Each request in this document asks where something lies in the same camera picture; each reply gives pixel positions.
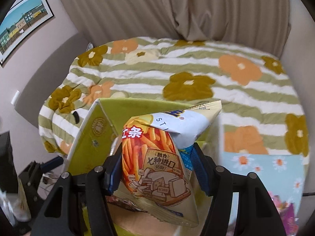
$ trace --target brown curtain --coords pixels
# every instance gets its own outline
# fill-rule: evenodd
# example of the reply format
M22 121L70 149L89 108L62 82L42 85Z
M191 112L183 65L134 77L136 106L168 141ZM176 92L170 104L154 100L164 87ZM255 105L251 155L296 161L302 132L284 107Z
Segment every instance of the brown curtain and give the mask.
M289 0L61 0L95 45L135 36L217 40L278 57L289 34Z

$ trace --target floral bedspread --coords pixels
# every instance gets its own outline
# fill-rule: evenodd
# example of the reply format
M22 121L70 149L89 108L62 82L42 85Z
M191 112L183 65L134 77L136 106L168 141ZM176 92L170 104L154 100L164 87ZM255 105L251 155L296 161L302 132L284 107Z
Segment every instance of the floral bedspread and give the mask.
M191 104L221 100L224 151L301 154L308 164L302 106L281 62L268 53L223 42L149 37L89 50L73 61L40 111L46 150L67 154L89 108L101 97Z

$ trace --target picture frame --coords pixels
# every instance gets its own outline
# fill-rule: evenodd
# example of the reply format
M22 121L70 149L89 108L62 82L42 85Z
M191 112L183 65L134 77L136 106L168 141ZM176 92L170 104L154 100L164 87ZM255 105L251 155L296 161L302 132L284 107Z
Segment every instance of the picture frame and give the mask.
M22 0L14 5L0 25L0 65L31 32L53 16L47 0Z

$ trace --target gray headboard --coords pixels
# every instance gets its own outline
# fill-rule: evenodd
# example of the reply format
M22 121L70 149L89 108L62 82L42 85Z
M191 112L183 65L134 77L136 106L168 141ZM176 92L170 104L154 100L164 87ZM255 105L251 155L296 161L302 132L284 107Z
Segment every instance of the gray headboard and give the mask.
M88 45L86 38L78 33L62 44L35 72L21 92L15 110L38 128L38 114L45 100L66 78L73 60Z

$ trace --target light blue fabric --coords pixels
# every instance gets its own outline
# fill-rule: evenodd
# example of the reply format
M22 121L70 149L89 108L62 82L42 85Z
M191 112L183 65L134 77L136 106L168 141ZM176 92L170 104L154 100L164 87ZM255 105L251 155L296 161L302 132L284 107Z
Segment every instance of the light blue fabric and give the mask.
M247 175L255 172L266 189L279 195L282 202L294 203L295 215L300 207L304 186L302 155L262 155L221 153L220 165L231 173ZM238 193L233 194L230 223L237 217Z

